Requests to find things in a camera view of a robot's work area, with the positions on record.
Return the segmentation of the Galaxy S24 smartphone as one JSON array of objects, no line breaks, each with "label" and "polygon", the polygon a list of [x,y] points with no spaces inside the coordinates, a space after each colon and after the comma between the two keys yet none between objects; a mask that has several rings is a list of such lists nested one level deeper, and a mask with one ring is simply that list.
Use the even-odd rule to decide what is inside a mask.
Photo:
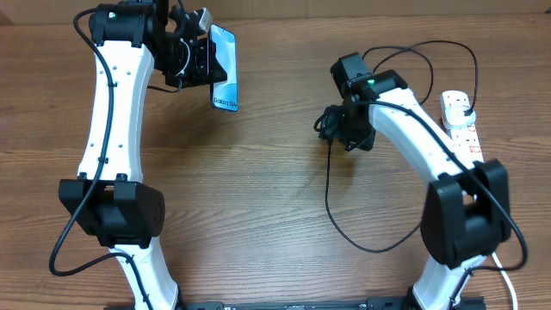
[{"label": "Galaxy S24 smartphone", "polygon": [[238,111],[238,61],[235,34],[212,24],[209,39],[213,43],[216,59],[227,73],[227,80],[211,84],[211,100],[214,108],[230,112]]}]

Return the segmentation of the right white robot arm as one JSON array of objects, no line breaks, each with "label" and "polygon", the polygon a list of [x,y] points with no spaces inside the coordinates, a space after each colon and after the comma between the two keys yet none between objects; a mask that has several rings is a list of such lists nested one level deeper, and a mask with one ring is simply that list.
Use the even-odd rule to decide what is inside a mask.
[{"label": "right white robot arm", "polygon": [[362,56],[343,56],[330,69],[343,99],[315,121],[328,144],[370,151],[381,133],[427,187],[417,229],[429,257],[404,296],[371,296],[363,309],[484,309],[462,291],[485,260],[511,236],[507,171],[497,160],[470,158],[423,110],[393,70],[371,72]]}]

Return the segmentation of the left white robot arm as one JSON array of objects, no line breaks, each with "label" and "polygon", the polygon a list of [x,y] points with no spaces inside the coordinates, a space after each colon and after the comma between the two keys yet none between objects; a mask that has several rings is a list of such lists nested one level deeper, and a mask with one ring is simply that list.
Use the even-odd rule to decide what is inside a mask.
[{"label": "left white robot arm", "polygon": [[141,131],[150,78],[164,91],[206,85],[214,108],[238,110],[235,35],[207,9],[166,1],[101,3],[87,9],[80,35],[96,60],[89,137],[73,179],[59,183],[70,224],[97,238],[127,278],[137,309],[182,309],[160,244],[163,194],[143,182]]}]

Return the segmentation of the white charger plug adapter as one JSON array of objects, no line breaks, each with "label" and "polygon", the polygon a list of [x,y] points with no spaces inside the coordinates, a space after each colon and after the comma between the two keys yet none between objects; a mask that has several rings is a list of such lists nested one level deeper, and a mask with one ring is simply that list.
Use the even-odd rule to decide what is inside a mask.
[{"label": "white charger plug adapter", "polygon": [[462,106],[447,107],[443,111],[443,125],[446,129],[456,130],[462,127],[468,127],[475,123],[476,113],[466,114]]}]

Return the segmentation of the white power strip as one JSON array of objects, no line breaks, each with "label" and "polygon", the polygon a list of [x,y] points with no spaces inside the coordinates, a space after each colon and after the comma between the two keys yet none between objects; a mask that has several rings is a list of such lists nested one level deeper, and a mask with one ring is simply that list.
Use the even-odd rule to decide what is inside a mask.
[{"label": "white power strip", "polygon": [[[442,121],[443,111],[447,107],[462,106],[466,112],[471,108],[467,94],[459,90],[444,91],[440,96],[440,104],[442,110]],[[446,134],[457,145],[459,151],[464,153],[466,157],[468,157],[471,161],[481,163],[484,162],[475,123],[471,126],[462,127],[456,130],[444,129]]]}]

